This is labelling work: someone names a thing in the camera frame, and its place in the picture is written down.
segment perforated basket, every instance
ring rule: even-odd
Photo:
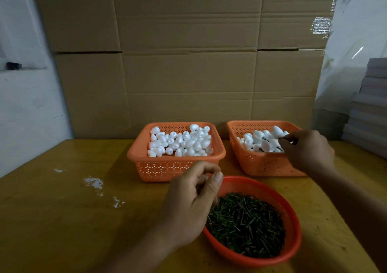
[[[230,143],[243,171],[251,176],[305,176],[305,173],[292,167],[284,153],[249,151],[236,138],[254,130],[272,131],[274,125],[289,133],[300,129],[290,122],[279,120],[235,120],[227,123]]]
[[[160,131],[170,133],[176,131],[182,133],[190,131],[191,124],[198,124],[201,128],[204,126],[210,127],[209,134],[212,136],[211,147],[214,153],[211,156],[205,157],[175,157],[163,155],[162,157],[148,157],[148,143],[151,141],[150,131],[155,126],[160,128]],[[143,181],[162,182],[171,181],[172,178],[185,172],[196,161],[208,161],[216,165],[219,160],[226,155],[225,146],[220,139],[219,133],[215,126],[207,122],[157,122],[146,125],[133,145],[128,150],[128,158],[136,163],[138,173]]]

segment table surface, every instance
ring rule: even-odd
[[[0,179],[0,272],[86,272],[137,241],[168,183],[144,183],[126,153],[132,140],[66,140]],[[225,175],[244,175],[224,141]],[[387,198],[387,161],[332,142],[336,166]],[[87,185],[98,178],[103,185]],[[156,272],[377,272],[323,191],[308,177],[257,178],[285,197],[301,223],[302,244],[290,261],[246,269],[223,259],[200,237]]]

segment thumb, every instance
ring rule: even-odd
[[[278,143],[280,144],[281,148],[284,150],[285,153],[290,151],[290,149],[293,147],[293,145],[287,139],[278,139]]]
[[[195,200],[195,202],[201,206],[201,209],[210,211],[211,205],[214,202],[217,193],[219,192],[220,186],[222,185],[222,181],[223,173],[221,172],[216,172],[207,179],[206,184]]]

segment orange bowl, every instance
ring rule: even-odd
[[[281,214],[285,229],[285,245],[281,254],[277,257],[260,259],[238,254],[222,245],[210,231],[204,227],[203,233],[212,246],[223,257],[246,267],[264,267],[288,261],[297,252],[301,244],[301,227],[297,215],[290,204],[275,190],[255,179],[241,176],[225,176],[218,196],[224,197],[231,192],[255,196],[259,200],[266,201],[275,207]]]

